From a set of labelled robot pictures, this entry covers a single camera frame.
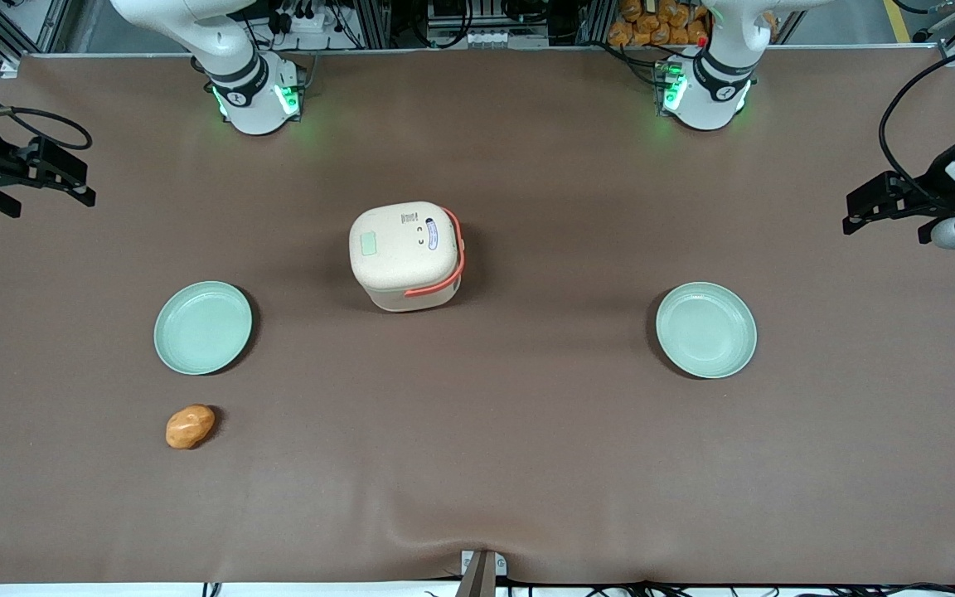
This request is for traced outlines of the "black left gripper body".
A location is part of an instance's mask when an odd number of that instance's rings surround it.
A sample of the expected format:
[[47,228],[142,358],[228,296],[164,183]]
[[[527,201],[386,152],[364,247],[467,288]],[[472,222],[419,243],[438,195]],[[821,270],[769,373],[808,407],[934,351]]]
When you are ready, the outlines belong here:
[[929,197],[902,175],[887,171],[846,194],[846,215],[850,214],[863,215],[867,224],[910,216],[951,218],[955,216],[955,205]]

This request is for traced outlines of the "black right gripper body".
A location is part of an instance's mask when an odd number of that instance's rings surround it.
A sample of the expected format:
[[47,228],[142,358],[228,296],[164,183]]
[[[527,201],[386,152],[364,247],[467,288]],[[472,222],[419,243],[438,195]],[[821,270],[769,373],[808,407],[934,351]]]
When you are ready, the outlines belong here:
[[0,187],[50,187],[68,194],[88,194],[88,166],[61,144],[35,133],[26,146],[0,135]]

